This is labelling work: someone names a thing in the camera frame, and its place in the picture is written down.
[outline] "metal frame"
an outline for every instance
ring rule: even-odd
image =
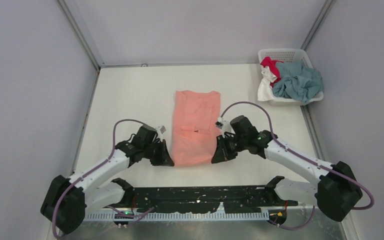
[[[314,149],[316,158],[326,161],[325,155],[320,144],[319,137],[316,133],[316,128],[311,116],[310,107],[308,105],[301,106],[302,116],[304,117],[305,125],[307,126],[308,134],[310,136],[311,144]]]
[[[93,64],[93,67],[99,71],[105,65],[97,46],[95,45],[92,35],[83,21],[80,11],[73,0],[55,0],[60,7],[62,13],[75,33],[80,45],[83,47],[87,56]]]
[[[92,101],[94,100],[95,90],[97,89],[99,74],[100,74],[100,72],[99,72],[99,70],[97,70],[95,78],[93,80],[93,87],[92,87],[92,91],[90,92],[90,97],[89,97],[89,105],[87,106],[86,117],[84,118],[84,121],[83,121],[83,127],[81,129],[80,139],[78,140],[77,149],[75,151],[73,164],[72,164],[71,169],[70,169],[70,174],[74,174],[76,171],[76,165],[77,165],[77,162],[79,160],[80,147],[82,146],[83,136],[85,135],[85,130],[86,130],[86,125],[88,124],[89,113],[91,111]]]
[[[304,42],[301,45],[301,49],[304,51],[307,51],[309,45],[313,41],[314,36],[317,34],[317,32],[320,29],[320,26],[325,21],[326,17],[328,16],[329,12],[331,11],[332,7],[336,3],[337,0],[326,0],[323,4],[323,6],[320,9],[320,12],[318,13],[313,25],[311,26],[310,31],[307,34],[307,37],[305,37]]]

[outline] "white plastic basket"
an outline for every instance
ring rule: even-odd
[[[278,60],[285,63],[292,63],[302,60],[303,64],[307,68],[313,68],[310,62],[309,56],[306,51],[297,48],[267,48],[258,51],[258,60],[261,61],[265,57],[270,57],[272,60]],[[303,106],[312,102],[320,101],[324,97],[323,92],[317,93],[308,103],[303,103],[291,98],[276,97],[275,99],[269,100],[268,104],[271,106]]]

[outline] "clothing pile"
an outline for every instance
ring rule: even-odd
[[[262,80],[258,87],[258,100],[269,101],[276,97],[308,103],[323,91],[322,76],[303,61],[282,62],[266,56],[260,63]]]

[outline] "purple cable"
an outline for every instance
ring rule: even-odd
[[[127,215],[127,214],[124,214],[122,213],[121,211],[117,210],[115,207],[113,206],[107,206],[107,208],[110,208],[112,209],[114,212],[117,213],[117,216],[119,217],[123,217],[123,218],[137,218],[137,217],[142,217],[142,216],[146,216],[148,213],[144,212],[144,213],[141,213],[141,214],[137,214],[137,215]]]
[[[308,218],[308,220],[301,226],[295,226],[295,227],[291,227],[291,226],[283,226],[283,225],[279,225],[279,228],[281,229],[286,229],[286,230],[290,230],[290,231],[295,231],[295,230],[299,230],[299,229],[303,229],[304,227],[306,227],[311,219],[313,218],[313,215],[314,215],[314,212],[316,211],[316,206],[312,206],[312,210],[311,210],[311,215],[310,217]],[[269,223],[273,224],[273,225],[278,225],[276,223],[276,220],[272,221],[272,220],[268,220]]]
[[[117,125],[119,123],[122,123],[122,122],[136,122],[136,123],[139,123],[139,124],[142,124],[142,125],[146,125],[145,123],[139,121],[139,120],[135,120],[135,119],[123,119],[123,120],[120,120],[118,122],[116,122],[114,124],[114,128],[112,130],[112,149],[111,149],[111,153],[109,154],[108,158],[101,162],[99,165],[97,165],[96,167],[92,168],[91,170],[89,170],[88,172],[86,172],[85,174],[83,174],[81,177],[79,177],[78,179],[76,179],[72,184],[70,184],[67,189],[65,189],[64,192],[62,192],[61,196],[58,198],[58,201],[56,202],[56,205],[55,205],[55,208],[53,209],[53,214],[52,214],[52,234],[53,236],[56,238],[56,239],[62,239],[62,237],[64,235],[58,235],[57,233],[57,212],[58,212],[58,208],[60,207],[61,205],[61,202],[63,201],[64,197],[67,195],[67,193],[78,183],[80,182],[82,179],[86,178],[88,175],[90,175],[91,173],[93,173],[94,171],[96,171],[97,169],[99,169],[100,167],[102,167],[104,164],[106,164],[109,159],[111,159],[114,155],[114,152],[116,151],[116,128],[117,128]]]
[[[223,117],[223,116],[225,115],[225,113],[226,113],[231,107],[233,107],[233,106],[235,106],[235,105],[238,105],[238,104],[249,104],[249,105],[253,105],[253,106],[255,106],[255,107],[261,109],[261,110],[265,113],[265,115],[267,116],[268,126],[269,126],[269,128],[270,128],[270,132],[271,132],[271,137],[273,138],[273,140],[274,140],[277,144],[279,144],[282,148],[286,149],[285,145],[283,145],[283,144],[276,138],[275,134],[273,133],[272,119],[270,118],[269,113],[268,113],[262,106],[260,106],[260,105],[258,105],[258,104],[255,104],[255,103],[250,102],[250,101],[238,101],[238,102],[232,103],[231,105],[229,105],[229,106],[223,111],[223,113],[221,114],[220,117]],[[373,194],[372,194],[372,193],[371,193],[365,186],[363,186],[361,183],[359,183],[359,182],[357,182],[356,180],[354,180],[354,179],[352,179],[352,178],[350,178],[350,177],[348,177],[348,176],[345,176],[344,174],[339,173],[339,172],[337,172],[337,171],[335,171],[335,170],[333,170],[333,169],[330,169],[330,168],[325,167],[325,166],[323,166],[323,165],[318,165],[317,162],[315,162],[315,161],[309,159],[309,158],[306,157],[306,156],[303,156],[303,155],[299,154],[298,152],[296,152],[296,151],[294,151],[294,150],[292,150],[292,149],[289,149],[289,148],[288,148],[287,151],[290,152],[290,153],[292,153],[293,155],[299,157],[300,159],[302,159],[302,160],[304,160],[304,161],[306,161],[306,162],[308,162],[308,163],[310,163],[310,164],[312,164],[312,165],[314,165],[314,166],[317,166],[318,168],[321,168],[321,169],[326,170],[326,171],[328,171],[328,172],[330,172],[330,173],[332,173],[332,174],[335,174],[335,175],[337,175],[337,176],[339,176],[339,177],[341,177],[341,178],[343,178],[343,179],[345,179],[345,180],[347,180],[347,181],[353,183],[353,184],[356,185],[357,187],[363,189],[363,191],[364,191],[364,192],[368,195],[368,197],[370,198],[370,203],[369,203],[368,205],[366,205],[366,206],[356,206],[356,207],[353,207],[353,208],[352,208],[353,210],[366,210],[366,209],[369,209],[369,208],[373,207],[373,205],[375,204],[375,198],[373,197]],[[311,216],[310,216],[310,218],[308,219],[308,222],[306,222],[302,227],[305,227],[305,226],[310,222],[311,218],[313,217],[313,213],[314,213],[314,211],[311,213]],[[300,228],[301,228],[301,226],[299,226],[299,227],[293,227],[293,229],[300,229]]]
[[[148,209],[148,211],[146,211],[146,212],[144,212],[142,214],[136,215],[135,217],[137,217],[137,216],[140,216],[140,217],[138,219],[132,221],[132,222],[129,222],[129,224],[127,224],[126,227],[130,228],[132,225],[137,224],[140,220],[142,220],[144,217],[146,217],[153,210],[154,210],[154,207],[151,207],[150,209]]]

